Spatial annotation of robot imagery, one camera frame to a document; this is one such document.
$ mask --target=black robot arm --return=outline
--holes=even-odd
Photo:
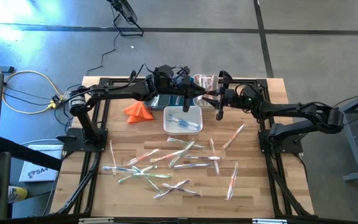
[[[135,99],[138,101],[148,101],[157,95],[178,95],[185,99],[183,111],[187,112],[190,107],[190,100],[194,97],[206,94],[204,88],[194,84],[189,76],[190,69],[183,67],[178,72],[174,72],[172,67],[163,65],[155,68],[144,80],[135,82],[140,73],[132,71],[129,83],[124,86],[115,86],[114,83],[106,82],[90,87],[80,86],[72,91],[68,97],[70,113],[78,117],[83,130],[84,144],[98,144],[101,135],[95,122],[88,116],[97,102],[101,100]]]
[[[251,113],[258,122],[263,122],[274,116],[306,118],[305,121],[288,125],[273,124],[266,137],[271,139],[270,142],[274,146],[289,136],[313,131],[335,134],[343,128],[343,113],[338,108],[320,102],[273,104],[264,100],[263,94],[257,86],[240,84],[235,89],[230,89],[231,76],[225,71],[221,71],[219,76],[223,78],[221,87],[218,90],[209,91],[208,94],[220,96],[220,100],[204,98],[218,110],[217,120],[223,118],[224,106],[239,108],[246,113]]]

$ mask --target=orange object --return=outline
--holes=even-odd
[[[141,118],[141,117],[136,117],[136,116],[130,115],[127,120],[127,123],[138,123],[138,122],[142,122],[142,121],[147,121],[147,120],[144,118]]]
[[[140,101],[127,107],[124,110],[124,112],[126,115],[129,115],[129,116],[135,116],[135,117],[139,117],[139,118],[143,118],[143,119],[154,119],[151,112],[149,112],[149,110],[143,104],[143,102],[140,102]]]

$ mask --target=wooden table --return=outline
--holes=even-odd
[[[84,77],[83,85],[97,84],[100,77]],[[281,78],[268,78],[268,89],[272,103],[288,103],[284,81]],[[127,124],[124,108],[135,103],[135,100],[112,100],[109,108],[107,128],[109,139],[112,140],[117,166],[124,166],[135,156],[155,148],[161,151],[157,156],[169,154],[183,147],[181,144],[167,142],[168,135],[162,127],[162,111],[154,111],[155,120],[143,123]],[[103,105],[99,110],[99,118],[103,112]],[[288,124],[291,118],[275,118],[277,123]],[[236,132],[238,127],[246,124],[233,143],[225,150],[223,144]],[[74,119],[74,127],[80,127]],[[259,149],[257,131],[259,124],[250,115],[239,109],[225,108],[224,118],[215,120],[214,111],[203,112],[203,130],[197,136],[177,136],[189,140],[196,138],[197,143],[205,145],[205,150],[192,149],[191,155],[211,155],[208,140],[214,139],[218,156],[225,159],[219,163],[221,175],[215,175],[214,168],[170,170],[168,161],[157,163],[158,169],[153,173],[172,173],[172,179],[153,178],[158,187],[162,183],[176,184],[185,179],[191,182],[186,188],[201,192],[203,197],[197,198],[182,192],[174,191],[159,200],[153,199],[156,192],[142,179],[129,179],[124,184],[117,184],[117,180],[125,174],[112,175],[110,172],[99,171],[94,193],[93,217],[199,217],[199,218],[268,218],[273,217],[272,199],[265,158]],[[291,154],[283,154],[283,164],[287,185],[296,199],[304,208],[313,213],[305,172],[300,161]],[[68,200],[77,188],[83,163],[84,153],[74,152],[63,161],[58,178],[56,192],[53,198],[51,212],[57,211]],[[231,200],[225,200],[234,163],[239,163],[239,172]],[[109,151],[102,153],[100,168],[111,166]],[[141,161],[136,166],[147,167],[149,161]],[[87,199],[88,187],[83,197],[83,207]],[[282,193],[278,192],[282,211]]]

